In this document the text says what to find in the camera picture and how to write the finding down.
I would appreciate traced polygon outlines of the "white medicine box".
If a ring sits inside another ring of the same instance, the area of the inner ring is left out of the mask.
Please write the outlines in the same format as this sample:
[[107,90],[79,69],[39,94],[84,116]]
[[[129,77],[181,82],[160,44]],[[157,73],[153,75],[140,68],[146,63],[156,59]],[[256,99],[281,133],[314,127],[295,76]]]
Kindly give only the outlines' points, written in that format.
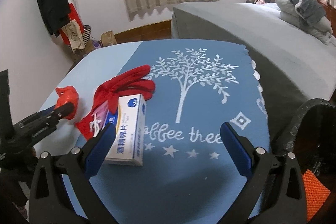
[[113,124],[116,138],[105,162],[115,165],[143,165],[146,101],[142,94],[118,99],[115,114],[107,112],[105,124]]

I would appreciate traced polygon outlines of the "folded grey duvet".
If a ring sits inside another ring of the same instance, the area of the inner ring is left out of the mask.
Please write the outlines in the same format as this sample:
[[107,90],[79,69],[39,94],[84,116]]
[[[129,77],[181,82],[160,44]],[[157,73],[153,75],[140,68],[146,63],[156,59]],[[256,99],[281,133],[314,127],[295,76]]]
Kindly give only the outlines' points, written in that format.
[[275,0],[280,19],[314,36],[324,45],[335,46],[335,36],[326,11],[317,0]]

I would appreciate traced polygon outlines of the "blue tree-print tablecloth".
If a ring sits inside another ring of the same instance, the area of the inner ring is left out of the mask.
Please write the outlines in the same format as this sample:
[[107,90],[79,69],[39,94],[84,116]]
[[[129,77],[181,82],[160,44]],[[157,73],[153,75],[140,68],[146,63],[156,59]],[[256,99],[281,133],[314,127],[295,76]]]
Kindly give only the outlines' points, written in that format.
[[230,122],[256,147],[269,148],[268,119],[256,58],[244,46],[213,40],[158,40],[95,50],[60,83],[80,96],[76,120],[92,107],[96,88],[141,65],[169,63],[178,52],[204,54],[233,75],[218,91],[195,77],[155,75],[147,101],[143,166],[104,164],[91,178],[119,223],[217,223],[243,188],[219,130]]

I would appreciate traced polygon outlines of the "beige tote bag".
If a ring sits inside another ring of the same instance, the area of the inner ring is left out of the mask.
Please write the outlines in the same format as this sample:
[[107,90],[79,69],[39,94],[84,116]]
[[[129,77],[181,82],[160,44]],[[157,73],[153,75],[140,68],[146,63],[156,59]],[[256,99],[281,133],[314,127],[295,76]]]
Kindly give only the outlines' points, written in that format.
[[70,48],[73,53],[85,48],[80,26],[75,19],[71,20],[68,24],[62,27],[61,30],[68,38],[70,42]]

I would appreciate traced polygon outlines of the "pink drawstring pouch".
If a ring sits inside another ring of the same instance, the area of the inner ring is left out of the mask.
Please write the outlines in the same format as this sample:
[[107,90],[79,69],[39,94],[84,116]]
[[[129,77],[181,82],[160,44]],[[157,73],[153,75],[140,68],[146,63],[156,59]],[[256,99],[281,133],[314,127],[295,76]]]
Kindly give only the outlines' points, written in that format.
[[93,111],[93,120],[89,123],[90,132],[93,134],[93,137],[96,137],[100,130],[104,128],[108,111],[108,101],[105,101]]

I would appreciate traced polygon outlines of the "dark grey blanket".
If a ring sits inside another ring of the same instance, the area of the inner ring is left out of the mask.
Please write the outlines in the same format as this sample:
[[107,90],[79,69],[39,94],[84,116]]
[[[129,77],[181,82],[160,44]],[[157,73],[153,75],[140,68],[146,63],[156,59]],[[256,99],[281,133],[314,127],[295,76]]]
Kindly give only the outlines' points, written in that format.
[[314,27],[326,15],[323,6],[317,0],[289,0],[304,27]]

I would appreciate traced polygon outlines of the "brown paper bag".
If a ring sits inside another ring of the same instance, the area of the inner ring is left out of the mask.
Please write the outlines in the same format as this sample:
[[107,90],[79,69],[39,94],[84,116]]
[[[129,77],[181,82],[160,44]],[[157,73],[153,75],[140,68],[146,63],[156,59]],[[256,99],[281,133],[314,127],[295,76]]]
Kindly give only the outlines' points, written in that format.
[[108,31],[101,34],[101,43],[103,47],[113,46],[117,44],[117,40],[113,31]]

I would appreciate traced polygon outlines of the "red glove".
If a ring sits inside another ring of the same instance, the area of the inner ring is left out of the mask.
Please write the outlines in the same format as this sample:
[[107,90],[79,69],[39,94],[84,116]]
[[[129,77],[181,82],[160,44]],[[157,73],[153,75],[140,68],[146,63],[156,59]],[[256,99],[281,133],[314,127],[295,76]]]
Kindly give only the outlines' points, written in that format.
[[81,121],[75,124],[85,139],[88,140],[93,137],[89,123],[93,121],[94,112],[102,104],[107,103],[108,110],[112,114],[115,114],[120,97],[142,94],[146,101],[152,98],[155,91],[155,83],[152,80],[145,79],[145,76],[147,76],[149,72],[149,65],[133,68],[104,82],[96,89],[90,112]]

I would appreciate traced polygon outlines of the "red plastic bag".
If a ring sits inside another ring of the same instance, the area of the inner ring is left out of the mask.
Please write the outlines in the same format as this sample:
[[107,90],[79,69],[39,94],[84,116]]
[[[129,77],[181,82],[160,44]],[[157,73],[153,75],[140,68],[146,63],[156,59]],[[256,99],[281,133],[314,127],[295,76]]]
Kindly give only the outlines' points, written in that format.
[[79,104],[79,95],[76,89],[73,86],[67,86],[64,88],[55,88],[55,91],[56,94],[59,96],[58,100],[56,101],[55,108],[59,108],[69,102],[72,103],[74,106],[74,110],[65,118],[67,120],[74,119]]

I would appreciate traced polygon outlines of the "black lined trash bin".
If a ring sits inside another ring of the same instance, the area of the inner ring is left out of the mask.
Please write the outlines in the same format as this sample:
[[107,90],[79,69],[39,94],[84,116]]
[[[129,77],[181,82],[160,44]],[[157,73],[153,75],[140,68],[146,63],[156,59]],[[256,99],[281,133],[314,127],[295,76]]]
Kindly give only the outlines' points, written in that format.
[[301,176],[311,170],[330,195],[307,223],[335,223],[335,104],[312,99],[301,105],[287,127],[272,140],[273,152],[292,152]]

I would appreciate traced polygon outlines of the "red hanging bag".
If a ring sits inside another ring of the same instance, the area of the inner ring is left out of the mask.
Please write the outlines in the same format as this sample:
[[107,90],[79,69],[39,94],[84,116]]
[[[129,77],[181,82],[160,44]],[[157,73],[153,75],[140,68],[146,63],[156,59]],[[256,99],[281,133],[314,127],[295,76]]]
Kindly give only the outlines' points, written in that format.
[[59,32],[64,44],[69,46],[71,50],[82,50],[85,48],[83,39],[84,26],[73,3],[70,3],[70,10],[71,12],[68,14],[70,22],[60,28]]

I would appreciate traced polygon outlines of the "striped basket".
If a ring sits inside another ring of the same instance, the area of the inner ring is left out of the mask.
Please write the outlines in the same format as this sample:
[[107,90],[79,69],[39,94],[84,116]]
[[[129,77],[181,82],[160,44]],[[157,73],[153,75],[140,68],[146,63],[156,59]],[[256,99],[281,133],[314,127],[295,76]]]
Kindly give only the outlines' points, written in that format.
[[92,27],[90,25],[84,25],[83,28],[84,28],[84,31],[83,31],[82,37],[83,37],[84,44],[86,44],[91,38]]

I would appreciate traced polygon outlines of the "orange foam net sleeve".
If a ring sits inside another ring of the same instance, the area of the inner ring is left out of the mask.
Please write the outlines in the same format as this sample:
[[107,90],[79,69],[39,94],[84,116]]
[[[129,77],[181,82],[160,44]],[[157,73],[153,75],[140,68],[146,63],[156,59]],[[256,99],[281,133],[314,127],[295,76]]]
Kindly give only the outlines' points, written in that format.
[[330,190],[316,178],[311,170],[307,170],[302,178],[306,194],[307,221],[310,221],[329,197]]

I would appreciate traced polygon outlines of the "black hanging jacket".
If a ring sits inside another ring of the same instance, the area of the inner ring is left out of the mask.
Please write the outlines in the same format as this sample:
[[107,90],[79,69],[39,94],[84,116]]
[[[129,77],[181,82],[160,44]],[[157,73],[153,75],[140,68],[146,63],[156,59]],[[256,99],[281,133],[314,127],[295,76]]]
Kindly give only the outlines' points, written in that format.
[[70,22],[68,0],[37,0],[37,4],[47,31],[58,37],[60,28]]

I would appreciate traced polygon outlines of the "bed with grey sheet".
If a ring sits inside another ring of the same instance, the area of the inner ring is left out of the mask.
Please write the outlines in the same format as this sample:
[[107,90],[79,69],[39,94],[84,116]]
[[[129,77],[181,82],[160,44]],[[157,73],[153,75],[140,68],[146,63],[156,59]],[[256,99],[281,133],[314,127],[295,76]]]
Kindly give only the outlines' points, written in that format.
[[272,138],[303,103],[329,100],[335,91],[335,46],[281,20],[268,5],[181,3],[173,8],[171,34],[246,46],[260,74]]

